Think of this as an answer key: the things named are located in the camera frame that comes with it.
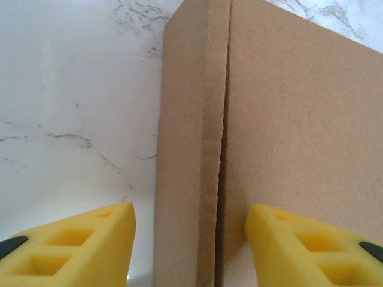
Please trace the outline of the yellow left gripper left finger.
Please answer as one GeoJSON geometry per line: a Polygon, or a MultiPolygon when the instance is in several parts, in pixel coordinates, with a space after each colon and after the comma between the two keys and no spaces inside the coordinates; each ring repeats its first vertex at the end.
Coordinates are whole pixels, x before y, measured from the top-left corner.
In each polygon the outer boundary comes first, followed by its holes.
{"type": "Polygon", "coordinates": [[[136,230],[120,202],[1,242],[1,286],[126,286],[136,230]]]}

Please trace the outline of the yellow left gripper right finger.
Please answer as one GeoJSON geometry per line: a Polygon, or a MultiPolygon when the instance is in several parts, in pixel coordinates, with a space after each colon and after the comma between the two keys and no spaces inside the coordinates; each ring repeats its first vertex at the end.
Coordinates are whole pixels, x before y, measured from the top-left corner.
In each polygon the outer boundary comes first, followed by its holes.
{"type": "Polygon", "coordinates": [[[360,234],[255,204],[245,236],[258,286],[382,286],[382,246],[360,234]]]}

